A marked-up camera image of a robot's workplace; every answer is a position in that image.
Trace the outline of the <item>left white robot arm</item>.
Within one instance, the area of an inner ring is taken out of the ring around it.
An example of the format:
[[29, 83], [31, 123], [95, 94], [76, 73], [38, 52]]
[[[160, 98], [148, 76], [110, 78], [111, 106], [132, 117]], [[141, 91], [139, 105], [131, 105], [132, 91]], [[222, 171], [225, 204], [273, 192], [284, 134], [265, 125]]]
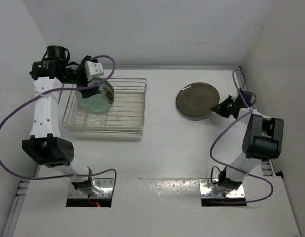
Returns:
[[58, 124], [60, 93], [63, 84], [88, 86], [95, 75], [103, 73], [97, 59], [86, 56], [77, 68], [69, 68], [70, 54], [61, 46], [49, 46], [40, 61], [32, 64], [30, 75], [35, 95], [34, 120], [30, 137], [23, 140], [22, 149], [38, 165], [54, 168], [69, 175], [76, 190], [88, 197], [96, 197], [101, 186], [91, 177], [91, 169], [74, 159], [74, 147], [61, 138]]

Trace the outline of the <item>brown speckled plate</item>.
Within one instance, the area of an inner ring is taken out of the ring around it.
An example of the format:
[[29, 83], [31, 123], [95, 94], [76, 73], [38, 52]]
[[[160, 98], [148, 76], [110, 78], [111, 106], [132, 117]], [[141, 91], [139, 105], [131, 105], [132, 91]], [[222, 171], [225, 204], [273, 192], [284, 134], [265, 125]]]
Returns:
[[201, 117], [211, 113], [211, 108], [218, 105], [219, 101], [220, 95], [214, 86], [196, 82], [182, 88], [175, 103], [183, 115]]

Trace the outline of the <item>teal flower plate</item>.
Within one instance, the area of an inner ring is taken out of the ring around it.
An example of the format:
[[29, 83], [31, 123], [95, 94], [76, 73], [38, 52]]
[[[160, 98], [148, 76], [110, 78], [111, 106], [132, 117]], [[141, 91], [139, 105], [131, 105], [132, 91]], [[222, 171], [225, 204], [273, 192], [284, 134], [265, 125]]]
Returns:
[[103, 113], [108, 111], [115, 98], [115, 92], [113, 87], [107, 81], [99, 86], [100, 94], [91, 96], [92, 98], [92, 109], [90, 112]]
[[82, 94], [78, 91], [75, 92], [75, 97], [80, 106], [84, 109], [91, 111], [92, 109], [92, 98], [83, 98]]

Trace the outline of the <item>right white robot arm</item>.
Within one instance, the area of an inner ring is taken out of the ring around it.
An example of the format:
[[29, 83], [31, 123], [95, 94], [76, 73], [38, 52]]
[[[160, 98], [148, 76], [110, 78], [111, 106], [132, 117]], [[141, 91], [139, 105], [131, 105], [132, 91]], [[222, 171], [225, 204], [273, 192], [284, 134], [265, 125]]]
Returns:
[[235, 161], [219, 172], [214, 184], [225, 192], [237, 190], [247, 174], [262, 162], [277, 159], [282, 150], [284, 120], [272, 118], [251, 109], [255, 94], [240, 91], [236, 98], [228, 96], [211, 108], [218, 115], [233, 116], [247, 126], [242, 142], [242, 152]]

